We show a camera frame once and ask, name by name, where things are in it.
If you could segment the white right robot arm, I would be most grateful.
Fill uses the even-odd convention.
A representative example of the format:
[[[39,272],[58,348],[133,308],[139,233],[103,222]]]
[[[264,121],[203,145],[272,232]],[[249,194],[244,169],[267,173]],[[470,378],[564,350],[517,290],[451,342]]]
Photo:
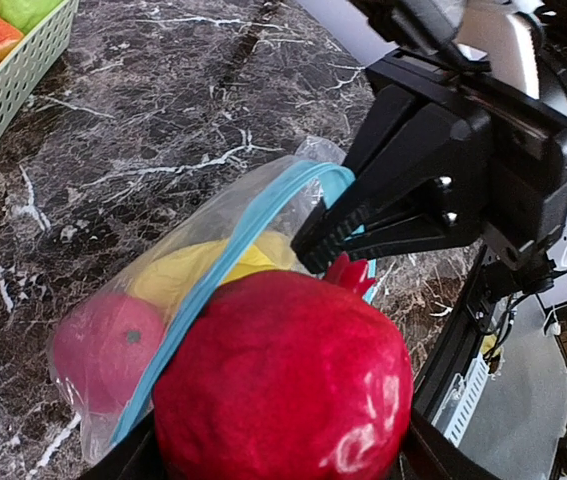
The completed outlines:
[[[359,1],[396,48],[344,164],[354,182],[292,246],[311,272],[466,246],[497,261],[499,299],[546,291],[567,218],[567,1]]]

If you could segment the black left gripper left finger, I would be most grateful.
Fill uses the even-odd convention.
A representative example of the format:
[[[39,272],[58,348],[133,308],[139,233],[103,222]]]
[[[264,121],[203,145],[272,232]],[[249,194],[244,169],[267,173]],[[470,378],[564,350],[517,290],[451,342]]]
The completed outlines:
[[[160,480],[163,463],[154,415],[148,414],[127,437],[78,480]]]

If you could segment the yellow lemon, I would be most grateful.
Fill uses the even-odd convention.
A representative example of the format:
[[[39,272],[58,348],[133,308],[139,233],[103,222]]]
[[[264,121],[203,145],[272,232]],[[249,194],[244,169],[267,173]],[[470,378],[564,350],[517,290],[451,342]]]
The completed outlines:
[[[228,241],[214,240],[176,250],[145,267],[134,277],[126,293],[156,307],[169,324],[180,304],[224,252]],[[263,232],[248,247],[222,280],[229,283],[269,270],[291,270],[297,258],[289,238],[274,231]]]

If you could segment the red apple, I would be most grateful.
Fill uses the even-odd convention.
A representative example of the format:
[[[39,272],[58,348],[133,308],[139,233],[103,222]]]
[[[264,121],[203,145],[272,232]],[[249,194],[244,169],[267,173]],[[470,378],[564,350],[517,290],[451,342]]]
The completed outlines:
[[[71,404],[91,414],[119,414],[158,349],[162,314],[125,293],[103,293],[75,308],[51,345],[52,378]]]

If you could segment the large clear zip bag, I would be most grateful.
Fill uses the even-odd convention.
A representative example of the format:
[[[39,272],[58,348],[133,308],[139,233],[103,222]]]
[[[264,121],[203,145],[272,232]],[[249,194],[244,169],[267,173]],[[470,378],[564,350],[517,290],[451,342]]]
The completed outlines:
[[[294,154],[257,168],[209,200],[91,296],[110,292],[127,294],[134,277],[153,261],[195,244],[228,241],[224,252],[186,295],[172,321],[169,324],[163,321],[161,343],[119,414],[91,414],[67,400],[80,415],[82,452],[89,463],[98,463],[148,414],[154,415],[152,394],[156,382],[207,302],[220,287],[228,284],[222,280],[248,247],[263,232],[274,231],[289,238],[293,251],[293,239],[314,209],[337,201],[354,182],[354,174],[344,165],[344,158],[344,152],[329,140],[320,137],[306,140]],[[347,253],[342,253],[325,271],[312,273],[294,254],[295,267],[282,271],[319,279],[339,257],[351,259]]]

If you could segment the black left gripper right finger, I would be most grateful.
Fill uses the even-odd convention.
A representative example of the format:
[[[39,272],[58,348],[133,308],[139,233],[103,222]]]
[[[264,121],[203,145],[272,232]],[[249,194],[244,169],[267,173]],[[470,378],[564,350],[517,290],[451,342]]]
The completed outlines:
[[[419,479],[498,480],[460,452],[417,410],[411,412],[400,452]]]

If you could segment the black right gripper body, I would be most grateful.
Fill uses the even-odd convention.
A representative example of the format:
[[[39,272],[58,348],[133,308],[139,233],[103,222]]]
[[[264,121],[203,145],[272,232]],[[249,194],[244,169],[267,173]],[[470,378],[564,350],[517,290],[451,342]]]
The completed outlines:
[[[459,75],[395,51],[366,71],[375,94],[365,121],[365,167],[424,106],[470,106],[491,119],[487,204],[479,239],[500,259],[493,294],[540,293],[559,272],[549,248],[567,215],[567,118],[484,75]]]

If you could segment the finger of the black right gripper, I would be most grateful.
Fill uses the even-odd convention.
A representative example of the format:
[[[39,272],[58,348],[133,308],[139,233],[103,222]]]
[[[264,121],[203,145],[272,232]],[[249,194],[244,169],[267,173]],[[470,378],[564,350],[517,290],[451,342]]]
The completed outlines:
[[[337,201],[369,201],[377,209],[401,202],[432,212],[481,199],[484,209],[492,147],[486,111],[470,106],[453,112],[430,103],[402,125]],[[302,260],[308,228],[293,241]]]
[[[352,260],[463,247],[481,234],[483,201],[464,200],[427,211],[397,202],[377,209],[371,202],[337,201],[307,230],[307,269],[326,270],[341,253]]]

